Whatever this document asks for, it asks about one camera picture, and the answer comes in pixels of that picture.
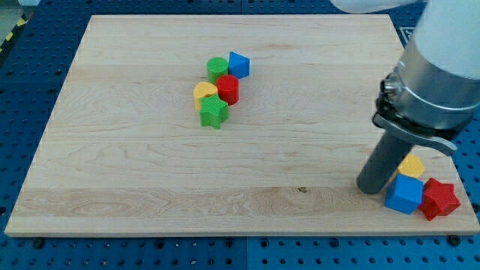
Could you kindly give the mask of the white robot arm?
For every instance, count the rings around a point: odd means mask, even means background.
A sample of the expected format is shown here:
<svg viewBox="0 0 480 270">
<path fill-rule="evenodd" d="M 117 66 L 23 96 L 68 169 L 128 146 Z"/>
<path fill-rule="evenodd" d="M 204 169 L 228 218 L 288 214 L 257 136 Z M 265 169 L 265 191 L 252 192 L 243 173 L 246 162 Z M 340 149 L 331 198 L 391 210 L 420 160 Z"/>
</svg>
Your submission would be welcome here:
<svg viewBox="0 0 480 270">
<path fill-rule="evenodd" d="M 359 173 L 379 193 L 415 145 L 447 156 L 479 107 L 479 2 L 428 1 L 403 55 L 381 81 L 372 122 L 384 129 Z"/>
</svg>

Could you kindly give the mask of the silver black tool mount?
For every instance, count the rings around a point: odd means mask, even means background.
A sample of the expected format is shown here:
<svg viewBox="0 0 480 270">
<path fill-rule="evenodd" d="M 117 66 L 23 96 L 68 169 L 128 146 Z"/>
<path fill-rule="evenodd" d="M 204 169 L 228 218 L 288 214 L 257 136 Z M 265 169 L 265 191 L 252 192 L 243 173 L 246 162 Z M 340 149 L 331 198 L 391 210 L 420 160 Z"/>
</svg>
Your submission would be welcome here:
<svg viewBox="0 0 480 270">
<path fill-rule="evenodd" d="M 451 142 L 479 106 L 479 80 L 450 73 L 422 55 L 416 42 L 405 47 L 394 70 L 381 81 L 372 122 L 385 133 L 379 143 L 406 155 L 424 146 L 451 156 Z"/>
</svg>

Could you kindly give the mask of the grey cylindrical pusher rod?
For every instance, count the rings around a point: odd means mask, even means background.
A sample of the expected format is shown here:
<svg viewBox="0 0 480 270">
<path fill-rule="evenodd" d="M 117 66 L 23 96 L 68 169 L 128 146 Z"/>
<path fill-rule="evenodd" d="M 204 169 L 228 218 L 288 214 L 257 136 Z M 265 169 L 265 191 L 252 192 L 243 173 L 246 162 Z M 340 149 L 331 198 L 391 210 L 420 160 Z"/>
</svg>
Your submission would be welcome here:
<svg viewBox="0 0 480 270">
<path fill-rule="evenodd" d="M 412 148 L 413 144 L 385 132 L 358 174 L 358 188 L 366 194 L 378 194 Z"/>
</svg>

